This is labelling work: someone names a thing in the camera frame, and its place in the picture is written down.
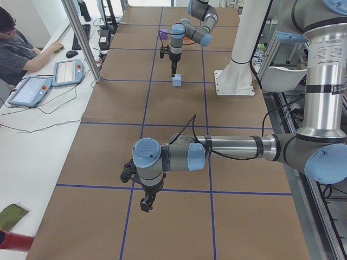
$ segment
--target eyeglasses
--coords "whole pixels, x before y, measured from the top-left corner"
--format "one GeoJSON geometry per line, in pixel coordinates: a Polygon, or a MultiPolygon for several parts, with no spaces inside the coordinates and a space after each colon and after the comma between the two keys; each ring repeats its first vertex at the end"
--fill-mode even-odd
{"type": "Polygon", "coordinates": [[[13,25],[13,28],[9,31],[9,32],[5,32],[5,31],[1,31],[0,33],[3,33],[3,34],[7,34],[7,35],[11,35],[11,33],[16,30],[15,26],[16,26],[16,22],[17,20],[12,18],[13,19],[13,22],[14,22],[14,25],[13,25]]]}

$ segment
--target gray shirt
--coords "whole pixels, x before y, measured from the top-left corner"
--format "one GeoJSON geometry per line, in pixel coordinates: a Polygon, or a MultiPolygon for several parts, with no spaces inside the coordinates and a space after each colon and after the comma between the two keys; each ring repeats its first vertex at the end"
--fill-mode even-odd
{"type": "Polygon", "coordinates": [[[27,72],[23,67],[36,56],[34,47],[18,30],[11,39],[0,39],[0,79],[17,85],[27,72]]]}

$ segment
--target robotic arm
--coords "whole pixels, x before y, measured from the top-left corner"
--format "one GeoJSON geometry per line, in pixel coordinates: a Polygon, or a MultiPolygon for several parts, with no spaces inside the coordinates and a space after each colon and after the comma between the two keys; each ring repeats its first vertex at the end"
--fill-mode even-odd
{"type": "Polygon", "coordinates": [[[279,161],[324,184],[347,177],[346,134],[340,129],[347,72],[347,3],[284,0],[281,5],[281,33],[288,41],[304,33],[310,42],[303,127],[296,134],[265,137],[180,135],[163,145],[151,138],[139,140],[121,179],[142,185],[146,193],[142,210],[152,209],[166,172],[200,170],[205,159],[215,155],[279,161]]]}
{"type": "Polygon", "coordinates": [[[200,28],[191,25],[188,19],[182,19],[171,28],[170,45],[160,48],[160,57],[168,54],[171,63],[171,76],[175,77],[177,62],[181,60],[184,37],[206,47],[209,45],[212,36],[211,32],[218,22],[216,10],[208,4],[208,0],[190,0],[188,13],[203,22],[200,28]]]}

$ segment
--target man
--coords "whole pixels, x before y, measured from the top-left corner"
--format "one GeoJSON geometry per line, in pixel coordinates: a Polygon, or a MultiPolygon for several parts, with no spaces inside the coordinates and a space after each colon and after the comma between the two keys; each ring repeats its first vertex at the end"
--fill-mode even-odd
{"type": "Polygon", "coordinates": [[[64,46],[56,41],[45,51],[33,47],[16,28],[16,20],[0,7],[0,79],[16,86],[28,71],[41,69],[64,46]]]}

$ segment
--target white desk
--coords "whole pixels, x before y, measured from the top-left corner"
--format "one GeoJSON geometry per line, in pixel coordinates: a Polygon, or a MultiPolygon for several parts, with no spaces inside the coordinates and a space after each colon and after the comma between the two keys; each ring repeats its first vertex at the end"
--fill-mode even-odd
{"type": "MultiPolygon", "coordinates": [[[[49,46],[57,40],[68,25],[68,19],[47,43],[49,46]]],[[[67,60],[65,54],[71,50],[73,31],[70,27],[61,42],[64,50],[52,56],[50,61],[38,72],[28,75],[53,74],[54,64],[57,61],[67,60]]],[[[97,28],[92,26],[89,43],[91,47],[99,49],[97,28]]],[[[81,50],[74,59],[80,59],[85,63],[85,71],[89,70],[81,50]]],[[[92,49],[94,57],[99,52],[92,49]]],[[[59,124],[66,121],[80,120],[86,109],[93,91],[91,83],[94,81],[92,73],[88,73],[85,79],[76,88],[77,98],[59,108],[50,115],[45,115],[38,109],[30,109],[10,115],[0,115],[0,124],[10,127],[26,129],[29,131],[59,124]]],[[[52,88],[41,103],[71,89],[71,86],[52,88]]],[[[53,102],[42,106],[45,112],[51,112],[60,104],[75,96],[71,90],[67,94],[57,98],[53,102]]],[[[0,109],[0,114],[23,110],[23,107],[0,109]]],[[[42,220],[43,214],[52,195],[54,186],[64,165],[66,156],[75,137],[79,123],[68,123],[55,126],[35,133],[25,133],[0,127],[0,165],[1,183],[0,211],[11,203],[15,203],[29,210],[29,213],[11,230],[24,235],[35,236],[42,220]]],[[[0,259],[22,260],[27,253],[9,250],[0,250],[0,259]]]]}

